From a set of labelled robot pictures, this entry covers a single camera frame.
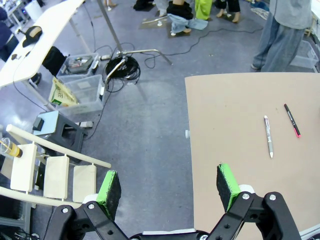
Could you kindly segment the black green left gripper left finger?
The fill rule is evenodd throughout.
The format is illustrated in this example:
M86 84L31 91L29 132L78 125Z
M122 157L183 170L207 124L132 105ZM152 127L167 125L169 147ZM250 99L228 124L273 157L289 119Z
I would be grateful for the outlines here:
M48 223L45 240L82 240L86 233L95 232L101 240L127 240L115 223L121 185L118 173L109 170L96 197L79 207L60 205Z

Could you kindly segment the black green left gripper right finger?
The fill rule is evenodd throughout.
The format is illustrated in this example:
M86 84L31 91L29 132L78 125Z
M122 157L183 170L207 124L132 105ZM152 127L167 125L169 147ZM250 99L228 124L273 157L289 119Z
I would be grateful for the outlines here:
M230 167L217 166L216 187L225 213L208 234L209 240L234 240L244 223L254 223L264 240L298 240L300 233L282 194L264 197L240 190Z

